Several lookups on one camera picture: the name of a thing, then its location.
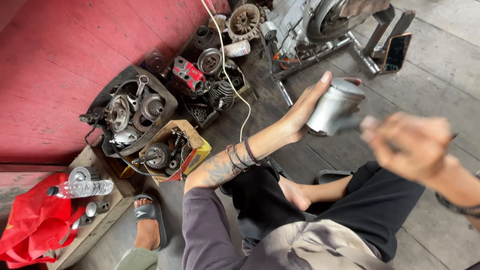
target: green pants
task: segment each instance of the green pants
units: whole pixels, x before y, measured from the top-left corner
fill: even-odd
[[[125,252],[115,270],[156,270],[157,263],[157,253],[142,247],[134,247]]]

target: water bottle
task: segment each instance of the water bottle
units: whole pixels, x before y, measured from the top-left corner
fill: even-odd
[[[107,195],[113,190],[111,180],[100,181],[67,181],[58,186],[51,186],[47,190],[48,196],[57,196],[62,199],[83,198],[95,195]]]

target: black pants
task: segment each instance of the black pants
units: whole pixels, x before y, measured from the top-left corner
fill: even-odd
[[[283,195],[278,180],[278,173],[262,161],[229,183],[240,232],[250,247],[282,225],[305,221],[303,212]],[[346,196],[330,203],[314,221],[329,219],[350,228],[388,262],[395,256],[395,234],[424,190],[370,161],[353,174]]]

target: red plastic bag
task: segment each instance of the red plastic bag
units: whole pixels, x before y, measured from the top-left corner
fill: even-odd
[[[62,245],[59,243],[68,234],[70,225],[85,213],[85,207],[73,213],[71,200],[47,195],[49,187],[65,181],[68,181],[68,174],[53,174],[13,201],[7,227],[0,239],[0,260],[7,261],[9,268],[55,262],[56,258],[41,256],[74,240],[77,230],[72,230]]]

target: phone screen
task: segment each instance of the phone screen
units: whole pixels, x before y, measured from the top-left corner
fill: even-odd
[[[398,71],[402,68],[411,38],[412,34],[408,34],[391,39],[383,72]]]

